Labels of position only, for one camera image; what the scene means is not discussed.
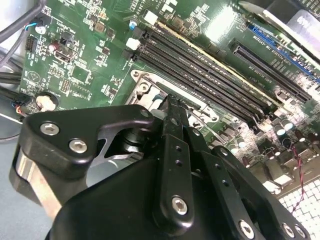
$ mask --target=gray surface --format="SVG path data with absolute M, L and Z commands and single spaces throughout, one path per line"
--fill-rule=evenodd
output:
M 15 135 L 19 129 L 19 124 L 0 117 L 0 138 Z M 43 208 L 17 193 L 9 182 L 16 145 L 17 140 L 0 143 L 0 240 L 44 240 L 52 221 Z

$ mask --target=black ram slot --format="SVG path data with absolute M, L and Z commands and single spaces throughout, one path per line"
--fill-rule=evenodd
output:
M 150 49 L 151 51 L 156 52 L 160 56 L 165 57 L 168 61 L 171 61 L 178 65 L 179 67 L 183 68 L 185 71 L 189 72 L 192 75 L 195 75 L 197 78 L 202 79 L 205 78 L 207 79 L 206 84 L 208 84 L 210 87 L 215 88 L 217 91 L 222 91 L 221 93 L 224 94 L 228 97 L 231 98 L 233 101 L 240 101 L 244 102 L 245 108 L 248 111 L 254 112 L 257 115 L 261 113 L 261 108 L 260 106 L 257 106 L 256 104 L 253 104 L 250 99 L 248 99 L 245 95 L 239 94 L 238 91 L 235 92 L 230 92 L 230 87 L 229 85 L 225 84 L 224 81 L 221 81 L 219 78 L 213 76 L 212 74 L 209 74 L 207 71 L 198 68 L 195 64 L 190 62 L 188 59 L 183 58 L 182 56 L 178 57 L 174 56 L 171 54 L 168 49 L 164 49 L 163 47 L 159 47 L 158 44 L 155 44 L 154 42 L 150 42 L 149 44 L 146 45 L 147 49 Z
M 186 86 L 189 91 L 196 92 L 202 98 L 204 98 L 209 104 L 215 104 L 222 107 L 223 109 L 226 109 L 228 112 L 230 112 L 231 114 L 233 114 L 234 116 L 236 116 L 244 122 L 253 122 L 253 119 L 250 116 L 246 115 L 244 112 L 241 112 L 241 109 L 237 109 L 235 106 L 232 105 L 232 103 L 228 103 L 220 96 L 208 92 L 207 89 L 205 89 L 204 87 L 199 86 L 194 82 L 186 80 L 184 76 L 181 76 L 180 73 L 175 70 L 175 67 L 173 68 L 164 61 L 160 61 L 159 59 L 147 55 L 145 53 L 142 53 L 139 59 L 142 60 L 144 63 L 148 64 L 148 66 L 170 76 L 172 80 L 175 80 L 181 85 Z
M 164 52 L 163 50 L 157 49 L 157 48 L 145 48 L 145 51 L 148 51 L 150 54 L 154 55 L 155 58 L 159 59 L 162 62 L 171 63 L 172 66 L 175 66 L 177 72 L 184 75 L 185 78 L 188 80 L 196 80 L 202 83 L 209 91 L 215 92 L 215 94 L 218 94 L 222 96 L 223 98 L 228 99 L 230 102 L 232 102 L 237 108 L 248 115 L 256 118 L 256 121 L 259 122 L 260 119 L 263 116 L 259 116 L 259 112 L 255 110 L 254 108 L 250 108 L 247 103 L 245 104 L 239 104 L 241 102 L 240 99 L 236 98 L 234 95 L 228 93 L 226 90 L 222 91 L 219 87 L 217 87 L 217 84 L 213 84 L 209 80 L 203 78 L 200 74 L 196 73 L 196 71 L 192 70 L 191 68 L 188 68 L 185 66 L 181 61 L 179 61 L 176 57 L 169 54 L 168 52 Z
M 204 56 L 200 53 L 196 53 L 193 49 L 191 49 L 188 45 L 183 42 L 180 42 L 183 47 L 168 37 L 161 35 L 159 32 L 154 31 L 150 38 L 150 43 L 154 46 L 157 45 L 157 42 L 165 45 L 170 48 L 175 53 L 183 56 L 189 61 L 189 65 L 192 63 L 200 70 L 206 72 L 206 74 L 214 77 L 221 84 L 224 84 L 226 88 L 232 89 L 235 91 L 241 98 L 249 102 L 249 104 L 255 106 L 258 109 L 261 109 L 265 114 L 269 113 L 268 105 L 265 102 L 262 102 L 252 96 L 250 93 L 246 92 L 244 89 L 235 84 L 234 77 L 225 71 L 223 68 L 219 67 L 215 63 L 213 63 L 210 59 L 204 58 Z

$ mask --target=blue pcie slot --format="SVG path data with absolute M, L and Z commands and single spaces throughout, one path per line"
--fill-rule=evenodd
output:
M 313 80 L 315 80 L 317 83 L 320 83 L 320 79 L 316 78 L 315 76 L 313 76 L 307 69 L 305 69 L 303 66 L 301 66 L 298 62 L 294 61 L 292 59 L 292 57 L 285 51 L 283 50 L 279 50 L 277 48 L 277 44 L 274 40 L 272 40 L 272 38 L 267 37 L 266 35 L 263 34 L 263 32 L 261 32 L 259 30 L 259 28 L 257 28 L 254 25 L 249 25 L 248 28 L 255 33 L 255 35 L 257 35 L 259 38 L 261 38 L 265 43 L 267 43 L 270 47 L 272 47 L 277 53 L 279 53 L 280 55 L 282 55 L 283 57 L 285 57 L 287 60 L 290 61 L 290 63 L 292 63 L 293 65 L 295 65 L 298 69 L 300 69 L 303 73 L 305 73 L 306 75 L 308 75 L 309 77 L 311 77 Z

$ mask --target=metal mesh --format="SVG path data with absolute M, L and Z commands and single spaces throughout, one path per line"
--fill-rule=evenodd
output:
M 306 228 L 312 240 L 320 240 L 320 178 L 304 186 L 304 201 L 297 207 L 293 216 Z M 292 212 L 301 198 L 301 189 L 283 198 L 280 203 Z

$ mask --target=black metal arm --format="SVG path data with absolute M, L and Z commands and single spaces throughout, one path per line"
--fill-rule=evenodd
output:
M 155 116 L 126 105 L 27 117 L 10 180 L 54 219 L 47 239 L 310 239 L 226 148 L 209 150 L 186 109 L 169 95 Z M 93 161 L 133 149 L 141 160 L 87 187 Z

